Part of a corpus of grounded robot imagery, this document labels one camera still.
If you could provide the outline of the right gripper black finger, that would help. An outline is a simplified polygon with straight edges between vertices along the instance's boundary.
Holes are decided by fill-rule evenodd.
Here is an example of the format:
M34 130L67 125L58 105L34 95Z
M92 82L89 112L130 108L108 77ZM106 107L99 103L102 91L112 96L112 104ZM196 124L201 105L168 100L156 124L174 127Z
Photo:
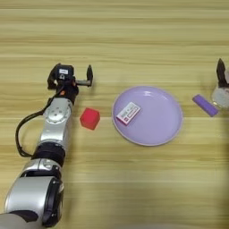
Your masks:
M218 60L217 67L216 67L216 75L218 79L218 87L219 88L228 88L229 83L226 81L225 78L225 63L222 59Z

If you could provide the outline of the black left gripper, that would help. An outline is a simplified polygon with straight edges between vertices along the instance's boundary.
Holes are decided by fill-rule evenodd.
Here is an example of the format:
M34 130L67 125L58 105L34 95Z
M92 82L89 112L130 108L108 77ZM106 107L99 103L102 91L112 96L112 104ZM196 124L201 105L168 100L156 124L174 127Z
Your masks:
M72 103L75 102L75 98L79 94L79 86L91 87L93 81L93 71L91 65L88 66L87 79L84 81L77 81L72 79L70 81L58 81L57 87L56 80L56 68L57 64L53 67L47 78L47 88L56 89L56 98L66 98Z

